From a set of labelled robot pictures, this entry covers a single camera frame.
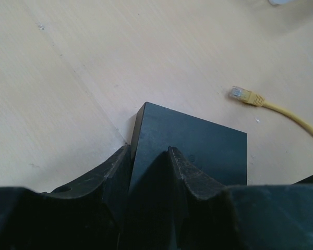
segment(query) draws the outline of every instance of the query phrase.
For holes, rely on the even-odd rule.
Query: wooden table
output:
[[[313,174],[313,0],[0,1],[0,185],[51,191],[130,137],[145,101],[248,133],[248,184]]]

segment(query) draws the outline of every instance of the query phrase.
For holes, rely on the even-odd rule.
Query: cable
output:
[[[264,107],[271,110],[274,110],[278,113],[281,113],[285,115],[286,117],[289,117],[296,123],[298,123],[301,127],[303,127],[309,134],[313,136],[313,127],[306,123],[303,119],[301,119],[299,116],[295,115],[294,113],[281,108],[277,105],[274,105],[272,103],[269,103],[265,100],[265,98],[255,92],[242,89],[241,87],[234,86],[230,92],[230,97],[235,98],[243,103],[251,104],[257,107]]]

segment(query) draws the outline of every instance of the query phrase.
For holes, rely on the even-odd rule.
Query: yellow cable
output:
[[[286,117],[289,117],[296,123],[298,123],[300,126],[302,126],[309,134],[313,136],[313,127],[306,123],[303,119],[301,119],[299,116],[295,115],[294,113],[281,108],[277,105],[274,105],[272,103],[269,103],[265,100],[265,98],[255,92],[242,89],[241,87],[233,87],[230,92],[230,97],[238,99],[239,101],[247,104],[251,104],[257,107],[264,107],[271,110],[274,110],[278,113],[281,113],[285,115]]]

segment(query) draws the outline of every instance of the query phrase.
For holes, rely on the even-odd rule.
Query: white object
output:
[[[288,2],[291,2],[293,0],[269,0],[269,2],[273,5],[281,5],[281,4],[287,4]]]

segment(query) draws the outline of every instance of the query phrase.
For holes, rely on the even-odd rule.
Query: yellow ethernet cable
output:
[[[267,102],[263,96],[255,92],[242,89],[241,87],[234,86],[230,92],[230,97],[238,99],[239,101],[243,103],[251,104],[257,107],[268,108],[278,113],[281,113],[285,115],[286,117],[289,117],[291,120],[295,121],[296,123],[298,123],[308,133],[310,133],[313,136],[313,127],[310,124],[306,123],[303,119],[301,119],[299,116],[295,115],[294,113],[284,108],[281,108],[277,105]]]

